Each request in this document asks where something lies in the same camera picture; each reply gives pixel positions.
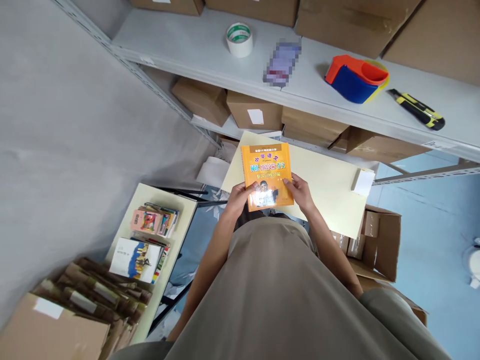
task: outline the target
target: packing tape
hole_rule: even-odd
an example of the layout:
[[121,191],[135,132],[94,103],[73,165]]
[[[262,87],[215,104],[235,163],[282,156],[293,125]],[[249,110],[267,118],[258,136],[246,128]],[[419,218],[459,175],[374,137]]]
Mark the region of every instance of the packing tape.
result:
[[250,55],[254,42],[249,26],[243,22],[230,25],[226,30],[226,43],[234,57],[244,58]]

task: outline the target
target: brown cardboard box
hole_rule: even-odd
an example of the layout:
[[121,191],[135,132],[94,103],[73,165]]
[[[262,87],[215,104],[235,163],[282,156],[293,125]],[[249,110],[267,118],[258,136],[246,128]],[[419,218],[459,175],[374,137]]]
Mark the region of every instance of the brown cardboard box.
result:
[[347,255],[347,250],[349,248],[350,238],[348,236],[342,235],[342,234],[340,234],[338,232],[335,232],[335,231],[331,231],[331,234],[332,234],[333,238],[335,239],[335,241],[338,243],[338,246],[340,246],[341,251],[343,251],[343,253],[345,255]]
[[376,238],[379,235],[380,216],[373,211],[365,211],[361,224],[361,233]]
[[247,18],[293,27],[299,0],[205,0],[206,6]]
[[361,260],[366,241],[368,241],[368,239],[365,235],[359,235],[356,239],[350,239],[346,255]]
[[326,117],[310,114],[291,107],[283,107],[281,122],[304,133],[328,140],[330,144],[349,126]]
[[309,134],[291,125],[285,125],[285,129],[283,129],[283,136],[289,139],[299,140],[304,143],[316,145],[322,148],[328,148],[331,143],[329,140]]
[[421,0],[301,0],[295,32],[377,58]]
[[373,279],[366,278],[363,276],[358,276],[358,281],[360,281],[360,286],[364,292],[367,292],[372,289],[389,289],[397,293],[398,295],[401,296],[403,300],[406,301],[406,303],[410,306],[411,310],[416,315],[416,317],[421,321],[421,323],[427,326],[427,312],[423,310],[420,306],[418,306],[416,303],[414,303],[412,300],[410,300],[408,297],[403,295],[400,291],[398,291],[389,283],[386,283],[383,281],[375,281]]
[[181,77],[171,93],[192,113],[220,127],[230,116],[227,92],[221,87]]
[[204,10],[204,0],[170,0],[157,2],[154,0],[131,0],[132,6],[141,9],[160,10],[169,13],[200,16]]
[[480,86],[479,24],[477,0],[426,0],[383,59]]
[[358,127],[350,126],[348,131],[346,153],[366,160],[389,164],[428,151],[426,147]]
[[282,130],[282,105],[230,90],[226,103],[240,129]]
[[1,333],[0,353],[2,359],[96,360],[109,328],[28,293]]
[[397,279],[402,216],[375,206],[367,205],[365,208],[380,217],[378,236],[366,239],[361,260],[349,257],[348,261],[357,275],[394,283]]
[[328,150],[341,154],[346,154],[347,144],[349,143],[349,131],[350,126],[347,127],[346,130],[342,132],[340,136],[335,139],[334,142],[331,143],[331,145],[328,147]]

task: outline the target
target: white label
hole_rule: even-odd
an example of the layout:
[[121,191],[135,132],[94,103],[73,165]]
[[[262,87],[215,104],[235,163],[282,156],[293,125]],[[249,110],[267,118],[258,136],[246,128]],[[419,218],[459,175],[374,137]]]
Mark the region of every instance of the white label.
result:
[[90,314],[93,314],[97,309],[97,305],[94,302],[88,300],[78,291],[74,291],[71,293],[70,301]]
[[58,320],[62,311],[64,310],[63,307],[57,305],[54,302],[45,300],[44,298],[39,297],[36,300],[36,304],[33,307],[33,310],[38,311],[39,313],[45,314],[55,320]]
[[113,291],[111,291],[108,287],[105,285],[96,282],[95,286],[93,287],[95,292],[101,296],[103,296],[105,299],[107,299],[109,302],[112,304],[117,303],[117,299],[119,298],[118,295],[116,295]]
[[144,63],[147,63],[148,65],[151,65],[151,66],[153,66],[153,67],[155,66],[155,63],[154,63],[154,61],[152,60],[151,57],[141,55],[141,56],[140,56],[140,60],[141,60],[142,62],[144,62]]
[[264,113],[260,109],[248,109],[248,115],[250,115],[251,123],[254,125],[264,124]]
[[426,148],[430,148],[430,149],[440,150],[440,149],[454,148],[457,145],[451,144],[449,142],[441,141],[441,140],[432,140],[432,141],[429,141],[429,142],[426,142],[426,143],[422,144],[422,146],[424,146]]

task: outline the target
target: stack of books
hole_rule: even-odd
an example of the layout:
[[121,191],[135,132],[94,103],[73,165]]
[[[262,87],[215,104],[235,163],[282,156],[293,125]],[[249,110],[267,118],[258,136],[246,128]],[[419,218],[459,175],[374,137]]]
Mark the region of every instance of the stack of books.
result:
[[146,202],[133,212],[130,227],[134,231],[168,239],[175,229],[178,217],[177,210]]

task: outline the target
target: table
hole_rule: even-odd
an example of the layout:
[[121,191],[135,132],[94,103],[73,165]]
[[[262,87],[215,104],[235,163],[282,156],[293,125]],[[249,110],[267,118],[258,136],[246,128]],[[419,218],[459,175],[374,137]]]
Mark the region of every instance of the table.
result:
[[132,220],[134,211],[144,203],[150,202],[165,206],[167,208],[175,209],[180,212],[175,230],[173,231],[171,237],[169,239],[159,239],[163,242],[169,242],[170,250],[156,283],[154,285],[145,284],[152,292],[152,297],[140,319],[140,322],[138,323],[138,327],[131,339],[130,345],[142,343],[147,338],[197,207],[220,205],[226,202],[206,201],[192,195],[192,193],[202,194],[204,192],[172,188],[161,189],[139,183],[105,258],[104,263],[110,266],[118,239],[130,238],[132,234],[132,230],[130,229],[130,221]]
[[[244,131],[221,189],[230,192],[234,185],[245,180],[241,146],[281,143],[266,136]],[[313,201],[330,230],[356,238],[367,202],[366,196],[351,190],[359,167],[291,144],[289,148],[291,170],[308,182]],[[306,220],[297,204],[279,206],[276,209]]]

